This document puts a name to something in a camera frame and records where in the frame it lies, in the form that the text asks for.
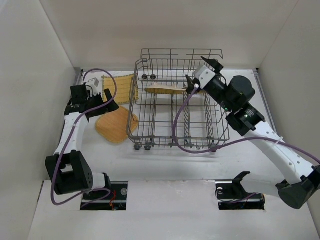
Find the square woven bamboo plate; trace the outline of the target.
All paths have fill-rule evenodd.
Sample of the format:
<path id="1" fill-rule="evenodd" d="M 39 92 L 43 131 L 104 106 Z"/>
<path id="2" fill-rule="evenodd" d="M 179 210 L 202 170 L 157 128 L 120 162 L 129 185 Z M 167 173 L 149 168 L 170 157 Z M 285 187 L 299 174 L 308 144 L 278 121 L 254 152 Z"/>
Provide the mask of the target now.
<path id="1" fill-rule="evenodd" d="M 117 110 L 108 112 L 99 117 L 95 122 L 95 130 L 107 141 L 113 144 L 121 144 L 128 139 L 127 126 L 135 130 L 139 118 L 133 113 L 129 116 L 129 110 L 120 106 Z"/>

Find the shovel-shaped woven bamboo plate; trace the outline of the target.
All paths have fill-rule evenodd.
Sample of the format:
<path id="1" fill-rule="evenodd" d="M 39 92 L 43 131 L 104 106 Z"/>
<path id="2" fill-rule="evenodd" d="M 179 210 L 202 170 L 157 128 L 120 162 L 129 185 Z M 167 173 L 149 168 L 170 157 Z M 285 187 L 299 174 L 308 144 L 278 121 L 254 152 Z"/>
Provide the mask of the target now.
<path id="1" fill-rule="evenodd" d="M 181 95 L 186 92 L 186 89 L 177 86 L 154 84 L 144 89 L 147 93 L 158 95 Z"/>

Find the round woven bamboo plate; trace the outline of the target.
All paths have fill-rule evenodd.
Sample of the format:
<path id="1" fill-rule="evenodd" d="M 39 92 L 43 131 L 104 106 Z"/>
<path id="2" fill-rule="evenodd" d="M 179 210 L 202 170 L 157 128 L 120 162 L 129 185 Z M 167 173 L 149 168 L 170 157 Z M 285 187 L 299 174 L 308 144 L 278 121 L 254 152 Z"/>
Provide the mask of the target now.
<path id="1" fill-rule="evenodd" d="M 192 92 L 194 91 L 194 89 L 185 89 L 185 92 L 187 93 L 187 94 L 191 94 Z M 204 91 L 204 90 L 202 90 L 202 89 L 197 89 L 196 90 L 196 92 L 194 93 L 195 95 L 197 95 L 197 94 L 205 94 L 206 92 Z"/>

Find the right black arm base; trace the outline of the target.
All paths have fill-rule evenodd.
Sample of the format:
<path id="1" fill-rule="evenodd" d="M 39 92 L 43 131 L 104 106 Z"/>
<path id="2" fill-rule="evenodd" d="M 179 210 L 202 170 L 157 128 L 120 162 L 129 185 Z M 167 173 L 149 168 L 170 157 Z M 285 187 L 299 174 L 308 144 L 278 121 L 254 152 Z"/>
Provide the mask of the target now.
<path id="1" fill-rule="evenodd" d="M 265 196 L 246 192 L 241 182 L 250 171 L 243 171 L 233 179 L 215 181 L 215 197 L 220 211 L 265 210 Z"/>

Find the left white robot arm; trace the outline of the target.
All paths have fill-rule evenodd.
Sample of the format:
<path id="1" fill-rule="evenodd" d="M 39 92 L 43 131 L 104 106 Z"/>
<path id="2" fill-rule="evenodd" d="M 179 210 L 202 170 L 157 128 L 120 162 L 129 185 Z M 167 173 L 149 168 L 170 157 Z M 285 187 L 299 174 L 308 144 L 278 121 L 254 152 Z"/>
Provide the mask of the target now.
<path id="1" fill-rule="evenodd" d="M 106 173 L 94 173 L 81 152 L 85 129 L 91 118 L 118 110 L 109 89 L 104 90 L 109 104 L 94 84 L 70 88 L 71 99 L 64 111 L 64 126 L 54 154 L 45 159 L 54 193 L 57 195 L 87 192 L 106 188 L 110 180 Z"/>

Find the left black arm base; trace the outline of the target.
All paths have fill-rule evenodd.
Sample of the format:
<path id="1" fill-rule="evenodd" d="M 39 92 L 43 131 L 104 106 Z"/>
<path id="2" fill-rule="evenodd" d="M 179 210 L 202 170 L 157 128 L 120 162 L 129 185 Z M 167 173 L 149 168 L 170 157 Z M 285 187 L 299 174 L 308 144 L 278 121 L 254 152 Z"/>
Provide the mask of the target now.
<path id="1" fill-rule="evenodd" d="M 81 211 L 126 211 L 128 197 L 128 182 L 111 182 L 110 194 L 106 191 L 85 193 L 82 197 Z"/>

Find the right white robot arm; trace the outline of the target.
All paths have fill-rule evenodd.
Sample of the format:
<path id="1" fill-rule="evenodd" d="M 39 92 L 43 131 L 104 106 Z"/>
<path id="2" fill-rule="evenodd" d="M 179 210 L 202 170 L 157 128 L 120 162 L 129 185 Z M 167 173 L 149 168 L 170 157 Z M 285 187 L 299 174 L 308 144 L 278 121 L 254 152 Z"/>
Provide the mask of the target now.
<path id="1" fill-rule="evenodd" d="M 300 209 L 320 189 L 320 167 L 301 157 L 311 154 L 296 146 L 287 144 L 271 128 L 265 117 L 250 104 L 255 95 L 251 81 L 234 76 L 229 83 L 221 81 L 224 68 L 216 59 L 203 57 L 204 64 L 194 72 L 194 78 L 187 77 L 187 92 L 191 95 L 206 92 L 228 115 L 228 125 L 242 138 L 254 144 L 282 173 L 284 179 L 265 180 L 261 176 L 250 177 L 244 171 L 233 182 L 247 193 L 267 194 L 279 197 L 293 209 Z"/>

